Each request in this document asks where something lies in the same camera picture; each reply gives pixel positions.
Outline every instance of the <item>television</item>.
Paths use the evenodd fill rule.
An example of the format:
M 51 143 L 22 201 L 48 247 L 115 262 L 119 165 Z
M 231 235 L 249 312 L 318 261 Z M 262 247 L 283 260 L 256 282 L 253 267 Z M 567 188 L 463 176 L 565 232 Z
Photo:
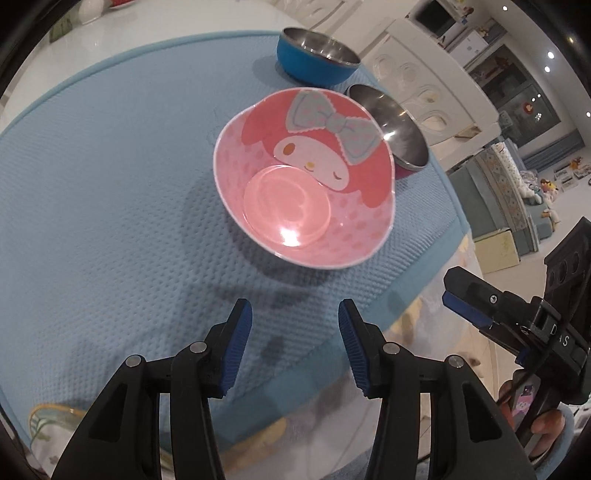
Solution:
M 417 14 L 415 20 L 438 38 L 456 23 L 453 17 L 439 2 L 437 2 L 437 0 L 433 0 L 427 4 L 425 8 Z

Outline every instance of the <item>blue textured mat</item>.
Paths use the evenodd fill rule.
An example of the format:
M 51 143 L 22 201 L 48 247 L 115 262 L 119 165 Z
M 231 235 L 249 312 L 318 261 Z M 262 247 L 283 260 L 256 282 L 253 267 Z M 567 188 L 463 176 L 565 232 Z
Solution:
M 238 381 L 213 404 L 233 443 L 348 369 L 341 299 L 386 328 L 457 248 L 468 225 L 435 160 L 397 182 L 394 230 L 357 267 L 296 267 L 234 224 L 213 146 L 237 112 L 295 85 L 276 43 L 224 33 L 127 52 L 0 137 L 0 401 L 13 420 L 25 426 L 39 403 L 87 407 L 128 355 L 174 355 L 246 297 L 254 324 Z M 348 83 L 359 82 L 375 84 L 364 70 Z

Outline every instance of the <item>cartoon eye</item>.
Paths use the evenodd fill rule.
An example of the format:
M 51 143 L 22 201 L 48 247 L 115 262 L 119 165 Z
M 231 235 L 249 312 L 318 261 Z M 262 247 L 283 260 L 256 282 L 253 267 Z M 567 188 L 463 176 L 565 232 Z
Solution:
M 283 147 L 283 154 L 284 155 L 291 155 L 295 149 L 296 149 L 296 146 L 293 143 L 288 143 L 285 147 Z

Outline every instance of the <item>finger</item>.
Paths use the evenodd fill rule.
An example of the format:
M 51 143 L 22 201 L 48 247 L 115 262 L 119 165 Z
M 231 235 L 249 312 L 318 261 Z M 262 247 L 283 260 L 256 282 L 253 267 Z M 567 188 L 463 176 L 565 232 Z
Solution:
M 499 389 L 499 398 L 503 397 L 513 386 L 513 380 L 507 380 L 503 383 Z
M 532 433 L 541 434 L 542 438 L 532 450 L 530 456 L 535 458 L 548 451 L 564 429 L 565 419 L 560 410 L 550 410 L 540 415 L 531 425 Z
M 509 422 L 511 429 L 515 430 L 515 420 L 513 419 L 513 415 L 511 414 L 511 408 L 510 408 L 509 404 L 503 403 L 503 405 L 500 406 L 500 409 L 501 409 L 501 413 L 503 414 L 503 416 Z

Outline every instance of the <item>window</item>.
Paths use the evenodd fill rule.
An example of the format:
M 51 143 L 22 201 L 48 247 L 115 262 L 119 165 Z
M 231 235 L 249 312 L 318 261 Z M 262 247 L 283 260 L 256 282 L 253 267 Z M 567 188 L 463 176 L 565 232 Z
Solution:
M 503 136 L 518 147 L 560 123 L 540 86 L 506 46 L 497 49 L 470 76 L 499 111 Z

